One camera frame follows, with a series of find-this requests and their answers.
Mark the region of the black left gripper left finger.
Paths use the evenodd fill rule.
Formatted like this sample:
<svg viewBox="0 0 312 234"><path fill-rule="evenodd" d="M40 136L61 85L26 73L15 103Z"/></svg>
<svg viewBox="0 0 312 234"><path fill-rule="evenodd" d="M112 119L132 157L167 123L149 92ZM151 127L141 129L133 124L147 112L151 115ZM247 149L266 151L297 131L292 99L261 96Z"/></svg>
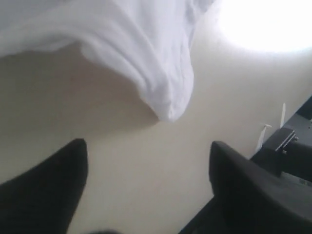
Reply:
<svg viewBox="0 0 312 234"><path fill-rule="evenodd" d="M88 176L88 152L78 138L0 186L2 234L65 234Z"/></svg>

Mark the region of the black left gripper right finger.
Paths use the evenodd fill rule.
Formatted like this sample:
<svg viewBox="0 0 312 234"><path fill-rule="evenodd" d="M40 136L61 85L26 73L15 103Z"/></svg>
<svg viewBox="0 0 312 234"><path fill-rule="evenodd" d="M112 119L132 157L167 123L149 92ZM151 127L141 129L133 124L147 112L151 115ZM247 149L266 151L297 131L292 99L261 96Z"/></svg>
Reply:
<svg viewBox="0 0 312 234"><path fill-rule="evenodd" d="M312 188L280 178L221 141L210 148L213 198L184 234L309 234Z"/></svg>

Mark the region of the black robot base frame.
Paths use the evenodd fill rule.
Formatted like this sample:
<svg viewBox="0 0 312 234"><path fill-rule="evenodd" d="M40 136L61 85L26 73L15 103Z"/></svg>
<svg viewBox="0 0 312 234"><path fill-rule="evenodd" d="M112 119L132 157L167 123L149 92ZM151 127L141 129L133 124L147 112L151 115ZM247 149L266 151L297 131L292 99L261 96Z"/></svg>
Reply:
<svg viewBox="0 0 312 234"><path fill-rule="evenodd" d="M312 185L312 99L278 128L251 161L283 179Z"/></svg>

